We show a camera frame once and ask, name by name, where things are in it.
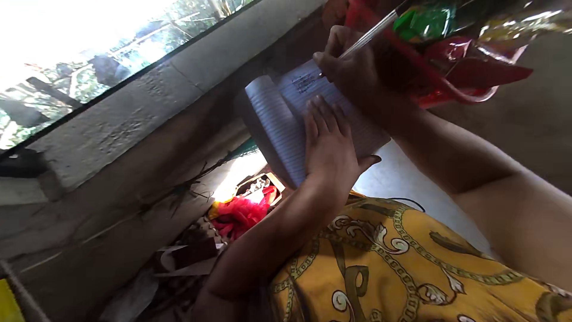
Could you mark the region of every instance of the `sunlight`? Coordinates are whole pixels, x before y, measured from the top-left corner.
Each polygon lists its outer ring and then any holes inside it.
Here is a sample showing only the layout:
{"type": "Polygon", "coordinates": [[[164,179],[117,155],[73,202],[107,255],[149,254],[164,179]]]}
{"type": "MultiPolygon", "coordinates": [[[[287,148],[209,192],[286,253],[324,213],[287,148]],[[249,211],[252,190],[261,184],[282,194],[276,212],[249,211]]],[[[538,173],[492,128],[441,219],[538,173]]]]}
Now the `sunlight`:
{"type": "Polygon", "coordinates": [[[228,170],[228,175],[214,191],[212,197],[220,202],[231,199],[236,186],[247,176],[257,174],[266,164],[266,159],[260,150],[235,159],[228,170]]]}

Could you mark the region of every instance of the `floor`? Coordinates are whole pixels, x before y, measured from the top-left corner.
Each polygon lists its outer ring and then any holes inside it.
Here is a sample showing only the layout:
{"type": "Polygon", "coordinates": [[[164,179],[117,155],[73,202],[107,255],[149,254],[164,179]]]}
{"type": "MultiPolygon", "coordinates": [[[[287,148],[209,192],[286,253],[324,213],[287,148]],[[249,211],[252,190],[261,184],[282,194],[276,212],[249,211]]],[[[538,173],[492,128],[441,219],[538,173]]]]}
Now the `floor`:
{"type": "MultiPolygon", "coordinates": [[[[474,247],[492,254],[490,245],[475,223],[443,190],[417,170],[395,141],[390,141],[376,154],[382,157],[382,161],[361,175],[353,187],[355,191],[368,197],[415,200],[425,208],[427,214],[447,225],[474,247]]],[[[411,202],[400,202],[419,208],[411,202]]]]}

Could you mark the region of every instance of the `red fabric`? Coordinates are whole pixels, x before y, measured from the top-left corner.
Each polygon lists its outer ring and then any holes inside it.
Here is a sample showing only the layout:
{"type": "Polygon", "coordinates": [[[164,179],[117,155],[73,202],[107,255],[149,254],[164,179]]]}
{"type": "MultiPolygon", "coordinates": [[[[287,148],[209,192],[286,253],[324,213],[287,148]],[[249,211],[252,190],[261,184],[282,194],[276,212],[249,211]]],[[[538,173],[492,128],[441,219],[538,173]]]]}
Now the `red fabric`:
{"type": "Polygon", "coordinates": [[[223,236],[236,240],[250,228],[259,223],[268,212],[270,204],[276,199],[278,189],[269,186],[262,190],[264,199],[255,203],[244,197],[234,197],[230,202],[221,203],[218,211],[220,216],[213,219],[213,226],[223,236]]]}

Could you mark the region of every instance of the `hand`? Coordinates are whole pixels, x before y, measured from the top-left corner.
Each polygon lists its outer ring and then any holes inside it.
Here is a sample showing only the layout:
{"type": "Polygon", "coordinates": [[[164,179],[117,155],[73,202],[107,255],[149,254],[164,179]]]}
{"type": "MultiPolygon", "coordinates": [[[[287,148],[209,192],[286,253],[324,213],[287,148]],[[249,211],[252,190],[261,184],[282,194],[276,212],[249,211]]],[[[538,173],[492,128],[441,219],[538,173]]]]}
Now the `hand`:
{"type": "Polygon", "coordinates": [[[380,82],[374,53],[369,46],[343,59],[337,58],[362,35],[345,26],[334,26],[325,51],[315,53],[313,58],[328,81],[334,83],[354,106],[385,126],[395,111],[416,106],[380,82]]]}
{"type": "Polygon", "coordinates": [[[306,182],[345,202],[359,176],[382,159],[376,155],[357,159],[348,120],[339,106],[331,107],[323,97],[308,101],[304,120],[306,182]]]}

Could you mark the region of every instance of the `fingers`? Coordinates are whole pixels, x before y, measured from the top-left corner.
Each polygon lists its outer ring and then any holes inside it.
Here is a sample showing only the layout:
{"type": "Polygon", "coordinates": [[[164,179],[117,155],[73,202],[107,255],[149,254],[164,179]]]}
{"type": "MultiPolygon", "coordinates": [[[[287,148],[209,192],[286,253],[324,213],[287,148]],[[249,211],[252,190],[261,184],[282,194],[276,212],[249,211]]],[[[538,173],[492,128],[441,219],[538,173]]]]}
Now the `fingers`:
{"type": "Polygon", "coordinates": [[[312,98],[307,105],[310,113],[305,117],[306,133],[315,133],[315,137],[328,132],[341,133],[351,139],[351,127],[339,105],[330,106],[322,95],[312,98]]]}
{"type": "Polygon", "coordinates": [[[333,114],[336,116],[337,127],[340,129],[340,132],[343,136],[347,138],[352,137],[352,131],[349,126],[348,119],[344,115],[344,111],[341,110],[341,107],[337,104],[332,106],[333,114]]]}
{"type": "Polygon", "coordinates": [[[308,148],[316,143],[318,137],[318,127],[311,110],[308,110],[304,115],[304,125],[306,129],[306,148],[308,148]]]}
{"type": "Polygon", "coordinates": [[[318,107],[320,114],[328,126],[328,130],[331,133],[339,133],[340,129],[337,127],[336,116],[333,114],[332,107],[324,100],[324,97],[322,95],[318,95],[313,98],[312,101],[318,107]]]}
{"type": "Polygon", "coordinates": [[[346,26],[333,26],[329,31],[325,52],[333,57],[340,55],[351,47],[363,35],[346,26]]]}
{"type": "Polygon", "coordinates": [[[360,173],[364,173],[367,169],[376,163],[382,161],[381,157],[377,155],[368,155],[357,160],[357,165],[359,166],[360,173]]]}
{"type": "Polygon", "coordinates": [[[316,123],[318,135],[328,133],[329,132],[328,125],[326,124],[324,118],[322,117],[320,110],[318,109],[318,106],[316,106],[316,104],[312,100],[308,101],[306,104],[308,106],[310,113],[312,114],[312,117],[314,118],[314,122],[316,123]]]}
{"type": "Polygon", "coordinates": [[[322,52],[314,53],[313,59],[314,62],[316,62],[316,65],[318,65],[324,75],[328,78],[328,81],[332,82],[332,77],[335,77],[340,69],[341,62],[339,59],[328,53],[322,52]]]}
{"type": "Polygon", "coordinates": [[[351,29],[348,27],[333,26],[329,30],[328,43],[324,51],[334,57],[340,57],[344,52],[344,44],[350,32],[351,29]]]}

